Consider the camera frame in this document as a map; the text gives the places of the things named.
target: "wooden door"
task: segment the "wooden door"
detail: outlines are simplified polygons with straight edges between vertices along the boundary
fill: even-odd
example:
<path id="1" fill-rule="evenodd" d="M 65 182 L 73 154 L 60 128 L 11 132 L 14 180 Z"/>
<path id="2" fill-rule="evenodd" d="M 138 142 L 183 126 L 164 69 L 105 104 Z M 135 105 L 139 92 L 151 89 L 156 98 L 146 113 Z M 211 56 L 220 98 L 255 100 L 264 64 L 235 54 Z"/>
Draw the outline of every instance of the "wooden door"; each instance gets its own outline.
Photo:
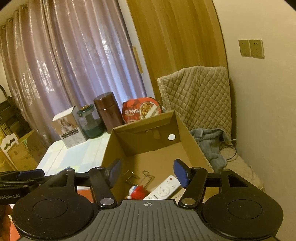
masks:
<path id="1" fill-rule="evenodd" d="M 156 99 L 156 79 L 195 65 L 227 67 L 212 0 L 127 0 Z"/>

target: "red food package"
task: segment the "red food package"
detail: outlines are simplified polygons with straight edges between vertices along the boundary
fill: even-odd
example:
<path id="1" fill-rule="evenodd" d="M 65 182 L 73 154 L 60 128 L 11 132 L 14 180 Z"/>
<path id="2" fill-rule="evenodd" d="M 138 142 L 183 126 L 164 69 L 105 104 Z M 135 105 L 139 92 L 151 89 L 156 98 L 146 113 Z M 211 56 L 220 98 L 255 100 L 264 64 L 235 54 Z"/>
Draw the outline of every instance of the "red food package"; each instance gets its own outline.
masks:
<path id="1" fill-rule="evenodd" d="M 160 104 L 151 97 L 132 99 L 122 104 L 122 116 L 126 123 L 158 115 Z"/>

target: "green glass jar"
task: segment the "green glass jar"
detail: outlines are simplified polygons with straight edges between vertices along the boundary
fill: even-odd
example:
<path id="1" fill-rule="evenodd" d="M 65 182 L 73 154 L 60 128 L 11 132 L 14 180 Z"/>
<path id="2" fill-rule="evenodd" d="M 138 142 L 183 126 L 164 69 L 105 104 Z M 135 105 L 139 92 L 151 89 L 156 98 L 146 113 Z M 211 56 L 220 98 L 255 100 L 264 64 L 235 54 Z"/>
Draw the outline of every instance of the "green glass jar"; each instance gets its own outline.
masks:
<path id="1" fill-rule="evenodd" d="M 83 132 L 89 138 L 96 138 L 101 136 L 104 131 L 104 124 L 100 118 L 96 118 L 94 112 L 96 109 L 93 104 L 83 106 L 78 112 L 79 122 Z"/>

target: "circular pad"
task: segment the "circular pad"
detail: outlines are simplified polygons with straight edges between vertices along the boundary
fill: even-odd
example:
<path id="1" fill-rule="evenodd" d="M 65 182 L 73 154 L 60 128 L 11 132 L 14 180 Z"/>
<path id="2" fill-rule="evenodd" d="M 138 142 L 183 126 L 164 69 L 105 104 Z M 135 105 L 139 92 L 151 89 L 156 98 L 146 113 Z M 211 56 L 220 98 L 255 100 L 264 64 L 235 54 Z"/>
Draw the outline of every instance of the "circular pad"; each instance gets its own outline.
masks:
<path id="1" fill-rule="evenodd" d="M 73 190 L 63 188 L 32 192 L 20 199 L 12 210 L 18 232 L 35 240 L 70 237 L 86 227 L 92 217 L 91 202 Z"/>
<path id="2" fill-rule="evenodd" d="M 63 215 L 67 209 L 67 203 L 62 200 L 45 199 L 35 204 L 33 212 L 40 218 L 57 218 Z"/>
<path id="3" fill-rule="evenodd" d="M 209 228 L 229 239 L 261 240 L 275 235 L 283 220 L 279 204 L 262 191 L 228 188 L 202 207 Z"/>
<path id="4" fill-rule="evenodd" d="M 254 201 L 239 199 L 228 204 L 228 211 L 237 218 L 252 219 L 262 213 L 262 207 Z"/>

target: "thermos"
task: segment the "thermos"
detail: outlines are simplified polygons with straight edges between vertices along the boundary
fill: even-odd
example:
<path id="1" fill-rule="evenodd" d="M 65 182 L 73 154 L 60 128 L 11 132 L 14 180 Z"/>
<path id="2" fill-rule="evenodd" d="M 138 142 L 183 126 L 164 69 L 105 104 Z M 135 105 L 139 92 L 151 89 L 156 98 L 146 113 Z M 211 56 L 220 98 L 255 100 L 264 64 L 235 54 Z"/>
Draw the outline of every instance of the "thermos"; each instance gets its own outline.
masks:
<path id="1" fill-rule="evenodd" d="M 96 97 L 94 105 L 109 134 L 114 127 L 124 124 L 121 111 L 112 92 Z"/>

